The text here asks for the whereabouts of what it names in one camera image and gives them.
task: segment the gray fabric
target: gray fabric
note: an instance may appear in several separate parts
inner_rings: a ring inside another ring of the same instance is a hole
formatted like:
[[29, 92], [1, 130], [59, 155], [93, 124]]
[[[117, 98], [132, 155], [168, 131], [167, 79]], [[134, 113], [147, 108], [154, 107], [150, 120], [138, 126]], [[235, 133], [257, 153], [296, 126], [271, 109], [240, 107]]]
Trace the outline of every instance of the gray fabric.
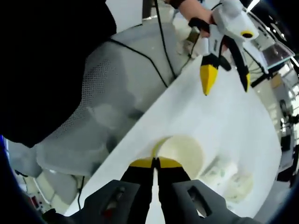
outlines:
[[[178, 74], [175, 31], [171, 24], [163, 28]], [[157, 24], [135, 27], [113, 38], [151, 57], [164, 80], [172, 81]], [[164, 90], [148, 59], [115, 43], [102, 44], [86, 61], [81, 104], [37, 145], [38, 163], [65, 174], [91, 176]]]
[[54, 189], [56, 195], [66, 203], [71, 204], [75, 199], [78, 188], [76, 179], [68, 174], [52, 173], [44, 170], [45, 178]]
[[8, 140], [7, 149], [12, 169], [32, 177], [40, 175], [42, 168], [36, 162], [36, 147], [28, 148]]

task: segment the black handle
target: black handle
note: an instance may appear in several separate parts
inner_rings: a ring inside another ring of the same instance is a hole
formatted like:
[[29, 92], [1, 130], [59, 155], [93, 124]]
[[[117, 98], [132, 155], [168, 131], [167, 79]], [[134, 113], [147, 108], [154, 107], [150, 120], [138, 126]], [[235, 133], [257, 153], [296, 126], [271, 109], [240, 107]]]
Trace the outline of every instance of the black handle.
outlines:
[[210, 24], [208, 24], [206, 21], [203, 21], [199, 18], [193, 17], [192, 19], [190, 19], [188, 25], [189, 27], [197, 27], [198, 29], [202, 29], [210, 33]]

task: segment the white table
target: white table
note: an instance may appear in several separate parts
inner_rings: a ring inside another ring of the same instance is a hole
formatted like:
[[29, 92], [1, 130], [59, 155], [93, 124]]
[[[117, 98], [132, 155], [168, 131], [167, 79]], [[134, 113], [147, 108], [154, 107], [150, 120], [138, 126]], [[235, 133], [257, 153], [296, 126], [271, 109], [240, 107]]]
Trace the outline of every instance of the white table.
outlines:
[[[229, 156], [253, 174], [254, 187], [235, 209], [239, 216], [254, 217], [277, 175], [281, 150], [272, 121], [258, 96], [245, 93], [235, 70], [219, 69], [209, 96], [202, 93], [196, 58], [128, 132], [85, 185], [81, 205], [109, 181], [119, 180], [130, 162], [147, 156], [158, 140], [175, 134], [196, 138], [204, 153], [204, 170], [216, 155]], [[157, 194], [153, 194], [147, 223], [164, 223]], [[78, 211], [77, 199], [67, 216]]]

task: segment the wrist strap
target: wrist strap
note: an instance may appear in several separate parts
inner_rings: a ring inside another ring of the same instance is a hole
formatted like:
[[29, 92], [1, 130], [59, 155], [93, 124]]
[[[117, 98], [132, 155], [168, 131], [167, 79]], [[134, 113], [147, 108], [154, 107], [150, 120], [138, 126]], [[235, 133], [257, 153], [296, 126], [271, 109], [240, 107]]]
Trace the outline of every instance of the wrist strap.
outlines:
[[185, 0], [170, 0], [169, 4], [175, 9], [177, 9], [182, 4], [183, 1]]

